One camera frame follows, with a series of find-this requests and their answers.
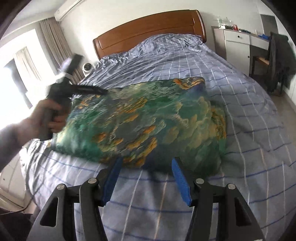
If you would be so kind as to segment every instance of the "wooden headboard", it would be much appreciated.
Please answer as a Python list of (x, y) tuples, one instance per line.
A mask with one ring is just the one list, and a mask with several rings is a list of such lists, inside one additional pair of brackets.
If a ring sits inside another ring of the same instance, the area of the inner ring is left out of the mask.
[(98, 58), (125, 52), (157, 34), (195, 34), (207, 41), (205, 25), (197, 10), (161, 12), (124, 23), (93, 40)]

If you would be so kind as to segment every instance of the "pillow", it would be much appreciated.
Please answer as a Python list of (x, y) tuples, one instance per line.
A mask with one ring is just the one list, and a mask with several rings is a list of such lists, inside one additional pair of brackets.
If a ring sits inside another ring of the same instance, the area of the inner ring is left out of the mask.
[(152, 52), (171, 53), (185, 51), (186, 49), (200, 50), (199, 45), (202, 44), (202, 39), (198, 35), (193, 34), (158, 34), (153, 35), (137, 46), (124, 53), (132, 57), (140, 57), (144, 54), (151, 54)]
[(74, 99), (57, 152), (124, 166), (171, 171), (173, 157), (201, 177), (215, 174), (225, 152), (224, 109), (206, 96), (203, 78), (160, 80)]

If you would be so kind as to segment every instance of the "curtain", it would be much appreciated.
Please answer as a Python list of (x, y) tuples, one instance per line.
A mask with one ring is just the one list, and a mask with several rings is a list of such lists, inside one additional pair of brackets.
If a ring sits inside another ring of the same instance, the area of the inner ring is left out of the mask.
[[(54, 58), (61, 66), (64, 60), (72, 56), (72, 51), (59, 24), (55, 18), (47, 18), (40, 21), (40, 26)], [(79, 83), (83, 78), (82, 70), (76, 69), (73, 73), (72, 84)]]
[(45, 86), (36, 69), (27, 47), (22, 48), (13, 55), (17, 71), (27, 89), (26, 96), (34, 105), (45, 97)]

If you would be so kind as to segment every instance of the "drawer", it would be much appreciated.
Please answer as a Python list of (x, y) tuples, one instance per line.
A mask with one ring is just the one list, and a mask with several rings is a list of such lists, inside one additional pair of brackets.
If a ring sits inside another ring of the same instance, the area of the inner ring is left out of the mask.
[(258, 48), (268, 50), (269, 41), (259, 37), (250, 36), (250, 44)]
[(242, 43), (242, 44), (250, 44), (250, 35), (244, 34), (237, 31), (228, 31), (224, 30), (225, 40)]

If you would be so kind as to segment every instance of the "blue object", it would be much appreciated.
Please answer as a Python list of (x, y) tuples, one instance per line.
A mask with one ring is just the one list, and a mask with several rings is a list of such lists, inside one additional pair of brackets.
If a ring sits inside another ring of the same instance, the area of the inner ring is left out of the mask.
[(247, 30), (244, 30), (244, 29), (240, 29), (240, 32), (247, 33), (247, 34), (251, 34), (250, 31), (247, 31)]
[(262, 39), (266, 39), (266, 40), (269, 40), (269, 36), (265, 35), (265, 34), (262, 34), (262, 35), (258, 35), (258, 37), (262, 38)]
[(182, 199), (190, 207), (192, 203), (192, 198), (190, 196), (190, 187), (175, 158), (172, 160), (172, 171)]
[(115, 184), (116, 184), (118, 176), (119, 176), (119, 172), (122, 167), (122, 163), (123, 163), (123, 158), (118, 157), (116, 159), (116, 162), (115, 162), (113, 168), (111, 169), (109, 175), (107, 176), (107, 179), (106, 179), (105, 184), (103, 186), (102, 202), (104, 205), (106, 205), (107, 202), (109, 202), (111, 199)]

